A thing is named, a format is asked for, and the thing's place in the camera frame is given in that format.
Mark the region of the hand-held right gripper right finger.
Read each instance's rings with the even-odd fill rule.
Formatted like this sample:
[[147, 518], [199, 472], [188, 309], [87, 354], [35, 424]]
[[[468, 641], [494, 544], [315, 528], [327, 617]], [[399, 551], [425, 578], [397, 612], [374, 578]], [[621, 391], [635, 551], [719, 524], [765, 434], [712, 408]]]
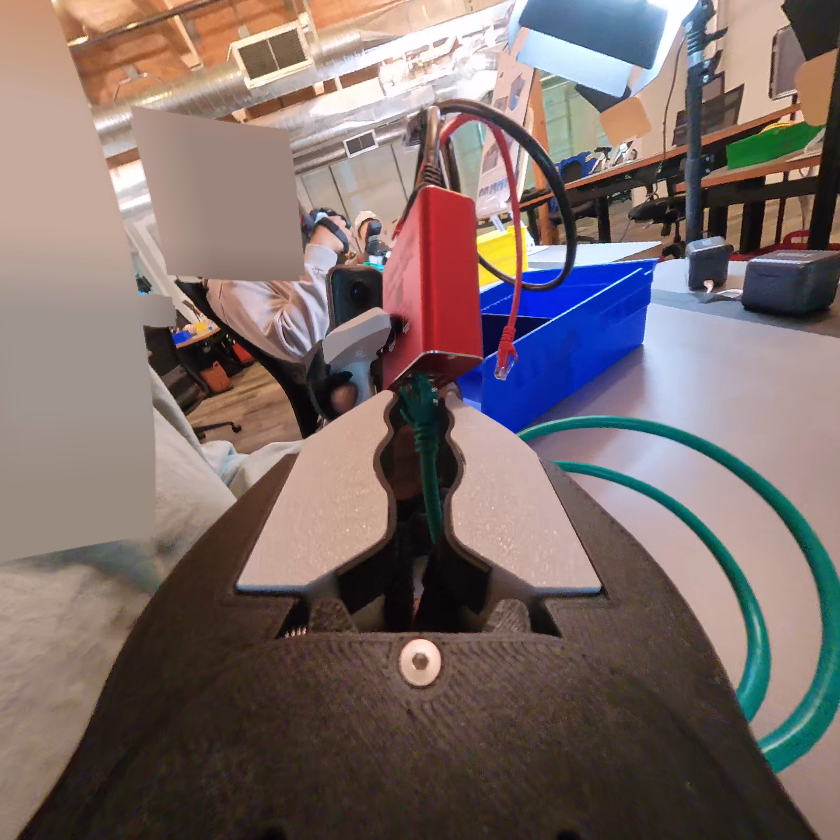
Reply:
[[457, 484], [455, 544], [541, 595], [599, 595], [602, 582], [541, 457], [507, 427], [447, 394]]

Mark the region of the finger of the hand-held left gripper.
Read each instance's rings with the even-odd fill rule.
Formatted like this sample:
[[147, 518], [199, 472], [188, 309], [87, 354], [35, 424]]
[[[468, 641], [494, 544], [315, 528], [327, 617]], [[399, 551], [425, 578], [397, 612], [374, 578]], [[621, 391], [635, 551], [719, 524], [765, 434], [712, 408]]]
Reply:
[[355, 382], [372, 379], [372, 364], [392, 334], [392, 318], [384, 309], [368, 309], [324, 339], [324, 364], [332, 371], [351, 371]]

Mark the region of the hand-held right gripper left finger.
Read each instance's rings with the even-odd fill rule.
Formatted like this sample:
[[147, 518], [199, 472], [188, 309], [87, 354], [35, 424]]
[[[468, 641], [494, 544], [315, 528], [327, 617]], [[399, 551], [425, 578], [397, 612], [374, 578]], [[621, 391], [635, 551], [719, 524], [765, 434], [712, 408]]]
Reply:
[[338, 591], [339, 575], [395, 534], [384, 477], [392, 408], [384, 391], [311, 434], [247, 557], [237, 591]]

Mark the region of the red ethernet splitter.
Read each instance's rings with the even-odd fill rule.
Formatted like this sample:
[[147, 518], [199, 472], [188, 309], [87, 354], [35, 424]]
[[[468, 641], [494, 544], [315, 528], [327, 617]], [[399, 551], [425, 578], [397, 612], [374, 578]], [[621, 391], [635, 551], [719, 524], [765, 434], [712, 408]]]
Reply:
[[384, 309], [399, 321], [384, 389], [417, 371], [447, 387], [482, 364], [477, 218], [465, 195], [417, 192], [384, 268]]

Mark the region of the blue plastic bin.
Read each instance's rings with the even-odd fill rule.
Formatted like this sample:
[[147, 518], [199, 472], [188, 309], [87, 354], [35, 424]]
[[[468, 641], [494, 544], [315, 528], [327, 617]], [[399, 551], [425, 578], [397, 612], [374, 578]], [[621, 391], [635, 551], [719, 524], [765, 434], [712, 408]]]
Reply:
[[[509, 431], [521, 431], [592, 382], [645, 338], [654, 257], [599, 265], [574, 265], [552, 292], [524, 292], [524, 318], [555, 318], [515, 339], [517, 361], [507, 379], [494, 377], [497, 347], [477, 368], [464, 375], [464, 399]], [[509, 314], [515, 288], [479, 288], [479, 314]]]

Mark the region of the grey desk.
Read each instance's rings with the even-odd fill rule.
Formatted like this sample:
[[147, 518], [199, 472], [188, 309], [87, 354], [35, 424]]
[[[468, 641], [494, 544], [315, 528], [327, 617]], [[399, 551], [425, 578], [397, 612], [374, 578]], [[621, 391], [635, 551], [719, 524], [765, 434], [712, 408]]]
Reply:
[[[837, 301], [808, 318], [748, 312], [741, 301], [704, 304], [689, 292], [687, 264], [667, 259], [654, 268], [644, 342], [515, 428], [578, 415], [644, 417], [732, 452], [792, 499], [837, 565]], [[638, 477], [719, 537], [759, 599], [771, 644], [771, 679], [752, 735], [778, 732], [807, 697], [824, 644], [817, 585], [781, 515], [719, 464], [667, 438], [595, 428], [531, 445], [545, 459]], [[661, 504], [597, 477], [578, 484], [651, 551], [738, 684], [745, 629], [712, 551]]]

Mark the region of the black office chair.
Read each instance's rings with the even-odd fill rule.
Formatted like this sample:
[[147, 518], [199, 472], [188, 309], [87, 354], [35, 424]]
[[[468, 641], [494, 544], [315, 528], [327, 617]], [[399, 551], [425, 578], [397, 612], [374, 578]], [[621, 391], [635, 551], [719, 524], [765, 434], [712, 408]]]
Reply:
[[282, 364], [265, 354], [264, 348], [258, 348], [255, 342], [249, 342], [242, 334], [237, 334], [222, 318], [215, 314], [199, 281], [198, 284], [175, 281], [175, 287], [185, 294], [185, 301], [192, 301], [205, 318], [211, 318], [235, 342], [239, 342], [278, 379], [278, 387], [289, 397], [301, 438], [311, 438], [317, 431], [319, 415], [304, 387], [301, 365]]

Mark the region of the yellow plastic bin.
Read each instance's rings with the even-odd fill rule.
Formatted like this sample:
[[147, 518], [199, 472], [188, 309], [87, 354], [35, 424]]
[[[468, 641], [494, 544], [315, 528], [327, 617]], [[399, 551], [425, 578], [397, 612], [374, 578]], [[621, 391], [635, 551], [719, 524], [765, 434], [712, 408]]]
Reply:
[[[528, 247], [535, 247], [531, 231], [524, 225], [524, 271], [528, 271]], [[477, 255], [485, 257], [502, 275], [515, 277], [515, 268], [517, 268], [515, 225], [509, 225], [507, 231], [492, 228], [477, 235]], [[497, 284], [497, 277], [479, 265], [479, 288], [492, 284]]]

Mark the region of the black bin divider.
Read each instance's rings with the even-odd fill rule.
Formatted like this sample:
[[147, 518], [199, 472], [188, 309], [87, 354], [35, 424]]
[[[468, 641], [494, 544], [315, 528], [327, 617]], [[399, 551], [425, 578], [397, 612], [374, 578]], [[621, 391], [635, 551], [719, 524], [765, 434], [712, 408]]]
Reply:
[[[542, 328], [545, 324], [552, 324], [555, 318], [517, 318], [515, 324], [515, 339]], [[509, 314], [488, 314], [482, 312], [479, 314], [479, 328], [482, 328], [482, 354], [488, 357], [492, 348], [488, 347], [497, 347], [501, 342], [501, 334], [502, 328], [509, 327]]]

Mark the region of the white ceiling vent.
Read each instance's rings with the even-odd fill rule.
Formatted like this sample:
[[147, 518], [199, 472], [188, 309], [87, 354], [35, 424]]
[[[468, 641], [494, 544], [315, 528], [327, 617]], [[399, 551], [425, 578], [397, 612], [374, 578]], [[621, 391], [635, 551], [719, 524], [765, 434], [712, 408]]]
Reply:
[[228, 61], [239, 68], [247, 88], [264, 88], [315, 67], [315, 54], [301, 24], [265, 29], [228, 47]]

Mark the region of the instruction poster board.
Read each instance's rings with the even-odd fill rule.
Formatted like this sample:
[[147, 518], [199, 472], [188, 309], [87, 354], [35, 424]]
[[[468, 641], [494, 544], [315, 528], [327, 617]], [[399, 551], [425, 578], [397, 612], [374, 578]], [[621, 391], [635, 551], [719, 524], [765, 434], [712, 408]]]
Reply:
[[[492, 108], [531, 132], [531, 87], [535, 87], [535, 68], [517, 62], [509, 52], [501, 54], [497, 61], [497, 82], [492, 92]], [[528, 155], [524, 147], [512, 137], [509, 142], [509, 158], [517, 174], [517, 198], [525, 188], [525, 171], [528, 171]], [[509, 212], [509, 177], [507, 177], [507, 164], [501, 158], [497, 141], [492, 129], [482, 132], [482, 155], [479, 155], [479, 174], [477, 174], [477, 188], [474, 188], [474, 208], [477, 218], [492, 218], [492, 215], [507, 215]]]

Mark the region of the grey power adapter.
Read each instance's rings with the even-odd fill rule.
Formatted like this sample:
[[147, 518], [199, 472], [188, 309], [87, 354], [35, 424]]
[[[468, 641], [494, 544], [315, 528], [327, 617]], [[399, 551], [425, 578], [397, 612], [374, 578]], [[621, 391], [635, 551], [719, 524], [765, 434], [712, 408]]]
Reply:
[[728, 281], [732, 247], [727, 237], [704, 237], [687, 244], [689, 292], [715, 292]]
[[741, 304], [748, 312], [808, 318], [832, 309], [840, 281], [840, 252], [771, 252], [752, 257]]

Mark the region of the wooden table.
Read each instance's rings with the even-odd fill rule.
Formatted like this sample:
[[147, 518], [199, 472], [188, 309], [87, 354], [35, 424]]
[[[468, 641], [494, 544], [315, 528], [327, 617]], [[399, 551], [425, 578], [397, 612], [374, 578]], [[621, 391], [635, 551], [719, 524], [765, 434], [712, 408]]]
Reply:
[[[728, 237], [728, 208], [741, 207], [738, 257], [782, 249], [782, 212], [792, 201], [817, 195], [819, 164], [824, 151], [807, 151], [707, 174], [699, 179], [699, 235]], [[771, 247], [762, 244], [768, 204], [781, 207]]]
[[[724, 168], [727, 164], [717, 164], [717, 159], [727, 158], [728, 142], [759, 135], [771, 124], [797, 121], [797, 114], [799, 114], [799, 104], [792, 104], [757, 121], [704, 135], [699, 171], [712, 174], [715, 168]], [[567, 184], [567, 198], [571, 208], [581, 212], [581, 218], [592, 218], [597, 224], [595, 244], [611, 244], [615, 241], [611, 215], [608, 215], [611, 201], [621, 195], [631, 195], [635, 188], [654, 192], [658, 184], [667, 184], [667, 192], [675, 195], [687, 171], [687, 155], [689, 155], [689, 147], [675, 147], [651, 158], [638, 158], [631, 164], [617, 164], [602, 171], [581, 174]]]

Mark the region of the studio light panel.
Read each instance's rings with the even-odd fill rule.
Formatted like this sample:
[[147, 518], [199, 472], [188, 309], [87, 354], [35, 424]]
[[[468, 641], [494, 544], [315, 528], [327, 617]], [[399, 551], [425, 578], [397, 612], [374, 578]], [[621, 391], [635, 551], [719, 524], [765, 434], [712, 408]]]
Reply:
[[608, 97], [638, 94], [667, 67], [697, 0], [517, 0], [512, 58]]

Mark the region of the black light stand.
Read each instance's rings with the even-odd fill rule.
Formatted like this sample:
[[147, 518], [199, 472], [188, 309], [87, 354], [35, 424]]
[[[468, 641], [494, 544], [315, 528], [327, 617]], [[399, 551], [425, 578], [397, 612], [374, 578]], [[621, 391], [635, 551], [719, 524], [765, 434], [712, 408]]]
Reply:
[[699, 204], [699, 108], [707, 87], [707, 47], [712, 42], [707, 27], [715, 18], [715, 2], [699, 0], [687, 15], [687, 244], [704, 237], [704, 204]]

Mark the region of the green plastic bin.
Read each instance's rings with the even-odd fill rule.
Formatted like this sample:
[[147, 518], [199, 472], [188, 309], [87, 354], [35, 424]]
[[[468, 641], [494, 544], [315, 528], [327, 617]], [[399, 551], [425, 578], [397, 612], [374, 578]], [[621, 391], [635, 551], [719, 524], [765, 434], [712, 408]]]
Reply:
[[759, 164], [797, 155], [819, 141], [827, 125], [799, 124], [771, 124], [759, 135], [744, 137], [727, 147], [727, 168], [748, 168]]

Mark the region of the black slanted pole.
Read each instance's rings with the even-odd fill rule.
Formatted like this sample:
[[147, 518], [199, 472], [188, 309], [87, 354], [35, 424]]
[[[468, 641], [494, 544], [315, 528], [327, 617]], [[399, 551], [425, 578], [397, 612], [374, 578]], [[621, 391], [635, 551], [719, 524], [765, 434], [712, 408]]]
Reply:
[[808, 252], [829, 252], [835, 207], [840, 192], [840, 114], [832, 112], [824, 137], [824, 158], [808, 225]]

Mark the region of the silver air duct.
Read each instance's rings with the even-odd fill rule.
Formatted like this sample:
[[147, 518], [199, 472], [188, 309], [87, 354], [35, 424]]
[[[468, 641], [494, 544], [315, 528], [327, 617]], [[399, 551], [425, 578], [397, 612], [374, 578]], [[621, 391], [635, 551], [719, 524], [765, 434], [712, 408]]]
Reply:
[[132, 112], [134, 108], [152, 108], [152, 112], [175, 112], [188, 117], [228, 117], [239, 108], [255, 108], [265, 101], [281, 101], [287, 94], [315, 88], [317, 82], [347, 77], [372, 67], [381, 67], [384, 61], [402, 58], [417, 49], [431, 49], [434, 42], [464, 39], [464, 37], [492, 37], [501, 29], [501, 18], [488, 18], [492, 12], [501, 12], [501, 5], [482, 9], [477, 15], [451, 18], [438, 27], [425, 27], [409, 35], [389, 35], [374, 29], [357, 29], [357, 27], [334, 27], [327, 29], [317, 39], [308, 37], [315, 67], [307, 71], [297, 71], [287, 79], [269, 82], [264, 88], [247, 88], [247, 79], [239, 68], [225, 61], [215, 68], [195, 71], [177, 82], [165, 82], [142, 97], [128, 97], [124, 104], [114, 104], [109, 108], [95, 108], [95, 129], [104, 147], [107, 158], [118, 158], [124, 151], [138, 149], [134, 129], [132, 129]]

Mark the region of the grey wall screen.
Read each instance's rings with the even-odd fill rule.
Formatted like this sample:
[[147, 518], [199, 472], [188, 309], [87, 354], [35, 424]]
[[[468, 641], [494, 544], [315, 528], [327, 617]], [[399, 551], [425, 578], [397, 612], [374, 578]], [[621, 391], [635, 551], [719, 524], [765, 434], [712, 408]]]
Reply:
[[797, 94], [797, 71], [807, 62], [799, 39], [792, 27], [782, 27], [771, 37], [771, 71], [768, 71], [768, 101], [782, 101]]

